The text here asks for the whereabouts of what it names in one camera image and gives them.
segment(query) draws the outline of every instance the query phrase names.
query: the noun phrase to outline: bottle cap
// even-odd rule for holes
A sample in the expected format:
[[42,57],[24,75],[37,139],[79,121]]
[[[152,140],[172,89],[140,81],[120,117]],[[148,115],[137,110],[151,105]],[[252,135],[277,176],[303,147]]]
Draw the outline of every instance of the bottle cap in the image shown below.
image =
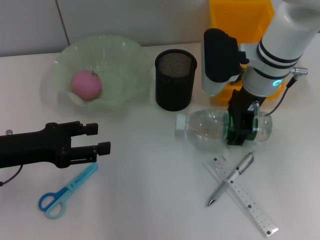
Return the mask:
[[178,113],[176,115],[176,121],[175,121],[175,129],[176,130],[184,130],[185,129],[186,118],[187,118],[187,116],[185,114]]

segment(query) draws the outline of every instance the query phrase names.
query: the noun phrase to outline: wall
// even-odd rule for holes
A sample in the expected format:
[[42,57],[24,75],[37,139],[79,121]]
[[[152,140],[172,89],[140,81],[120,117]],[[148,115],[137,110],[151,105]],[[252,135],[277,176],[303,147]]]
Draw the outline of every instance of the wall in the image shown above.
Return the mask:
[[[208,0],[57,2],[71,43],[105,33],[144,46],[199,42],[210,22]],[[56,0],[0,0],[0,57],[60,52],[67,45]]]
[[53,53],[66,46],[54,0],[0,0],[0,57]]

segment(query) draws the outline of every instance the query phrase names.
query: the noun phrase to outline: blue scissors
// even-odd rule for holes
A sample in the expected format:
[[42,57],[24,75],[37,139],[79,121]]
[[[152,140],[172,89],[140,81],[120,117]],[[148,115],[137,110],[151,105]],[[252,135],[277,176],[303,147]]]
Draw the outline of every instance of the blue scissors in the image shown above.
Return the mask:
[[[90,164],[85,170],[79,173],[74,179],[72,179],[67,185],[65,185],[58,192],[48,192],[44,194],[39,199],[39,209],[44,212],[44,214],[49,219],[57,219],[61,217],[66,211],[67,199],[72,195],[72,193],[80,187],[96,170],[98,169],[98,164],[96,162]],[[45,207],[42,207],[42,202],[46,197],[53,197],[53,200]],[[56,215],[51,215],[51,211],[57,206],[61,205],[61,211]]]

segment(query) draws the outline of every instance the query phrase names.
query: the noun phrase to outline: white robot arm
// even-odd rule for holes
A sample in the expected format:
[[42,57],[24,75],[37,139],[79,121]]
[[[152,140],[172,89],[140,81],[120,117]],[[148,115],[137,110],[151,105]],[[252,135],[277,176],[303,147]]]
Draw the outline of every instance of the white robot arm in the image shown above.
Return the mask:
[[[238,136],[230,145],[242,145],[246,134],[242,122],[248,121],[253,102],[260,105],[272,96],[320,29],[320,0],[284,0],[260,42],[241,44],[222,30],[211,28],[202,42],[202,89],[217,95],[227,83],[237,79],[240,64],[247,65],[242,89],[234,91],[229,101]],[[305,68],[300,75],[307,74]]]

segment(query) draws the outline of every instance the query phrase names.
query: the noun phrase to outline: cable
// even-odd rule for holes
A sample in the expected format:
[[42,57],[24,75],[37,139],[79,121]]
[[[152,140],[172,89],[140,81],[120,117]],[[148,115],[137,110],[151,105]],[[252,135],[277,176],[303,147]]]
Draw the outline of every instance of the cable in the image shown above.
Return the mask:
[[285,91],[284,91],[284,93],[283,93],[280,101],[278,102],[278,104],[275,106],[275,108],[274,108],[271,112],[265,114],[265,116],[269,116],[269,115],[273,114],[273,113],[277,110],[277,108],[280,106],[280,104],[281,104],[282,101],[284,100],[284,98],[285,98],[285,96],[286,96],[286,94],[287,94],[287,92],[288,92],[288,89],[299,79],[299,77],[300,77],[300,76],[297,75],[297,74],[293,75],[293,77],[290,79],[290,81],[289,81],[288,84],[286,85],[286,89],[285,89]]
[[284,91],[284,93],[283,93],[280,101],[279,101],[278,104],[275,106],[275,108],[274,108],[271,112],[267,113],[265,116],[269,116],[269,115],[273,114],[273,113],[277,110],[277,108],[280,106],[280,104],[282,103],[283,99],[285,98],[286,93],[288,92],[288,89],[289,89],[288,87],[285,89],[285,91]]
[[8,182],[10,182],[12,179],[14,179],[20,172],[21,172],[21,169],[22,169],[23,165],[20,166],[19,170],[12,176],[10,177],[7,181],[0,181],[0,187],[7,184]]

